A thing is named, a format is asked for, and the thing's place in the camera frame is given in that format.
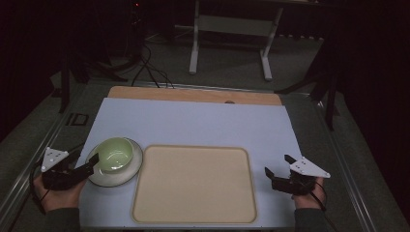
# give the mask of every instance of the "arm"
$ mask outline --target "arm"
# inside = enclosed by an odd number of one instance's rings
[[[323,178],[317,178],[317,184],[323,186]],[[315,186],[313,194],[323,203],[326,200],[324,190]],[[325,214],[319,203],[311,195],[293,195],[295,201],[295,231],[296,232],[327,232]]]
[[[44,231],[80,231],[78,200],[86,180],[69,190],[48,191],[43,187],[42,176],[34,186],[46,212]]]

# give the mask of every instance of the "green bowl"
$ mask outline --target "green bowl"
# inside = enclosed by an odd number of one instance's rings
[[[132,144],[127,138],[113,137],[100,143],[95,153],[99,154],[102,171],[116,171],[125,167],[132,159]]]

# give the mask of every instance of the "beige tray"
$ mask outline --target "beige tray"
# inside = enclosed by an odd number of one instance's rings
[[[141,223],[251,223],[256,205],[247,151],[153,145],[132,207]]]

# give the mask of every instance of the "wooden board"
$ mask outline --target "wooden board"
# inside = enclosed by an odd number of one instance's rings
[[[114,86],[109,98],[140,99],[181,102],[234,102],[242,104],[281,105],[276,94],[262,94],[239,91],[216,91],[194,89],[165,89]]]
[[[253,222],[256,206],[247,151],[228,147],[148,147],[132,216],[141,223]]]

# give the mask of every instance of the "sleeve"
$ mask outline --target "sleeve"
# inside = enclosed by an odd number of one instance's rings
[[[65,208],[48,212],[43,231],[79,232],[79,209]]]
[[[295,210],[296,232],[327,232],[325,213],[319,209]]]

